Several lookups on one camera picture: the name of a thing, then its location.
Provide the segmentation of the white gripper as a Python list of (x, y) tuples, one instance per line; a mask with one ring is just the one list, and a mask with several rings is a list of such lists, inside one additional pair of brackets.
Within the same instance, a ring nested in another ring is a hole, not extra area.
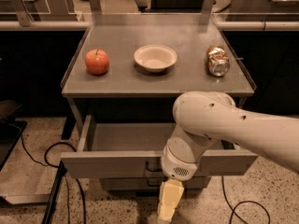
[(184, 192), (181, 182), (194, 176), (203, 154), (204, 150), (194, 142), (167, 141), (161, 157), (161, 166), (164, 174), (173, 179), (164, 181), (160, 186), (157, 209), (160, 222), (171, 222)]

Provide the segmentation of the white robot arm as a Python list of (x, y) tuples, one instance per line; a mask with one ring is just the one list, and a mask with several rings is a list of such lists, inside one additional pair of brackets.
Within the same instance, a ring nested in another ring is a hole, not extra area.
[(160, 187), (160, 221), (172, 220), (184, 192), (182, 183), (193, 177), (204, 153), (220, 140), (299, 172), (299, 119), (246, 111), (226, 93), (205, 91), (181, 94), (172, 114), (176, 127), (161, 157), (168, 179)]

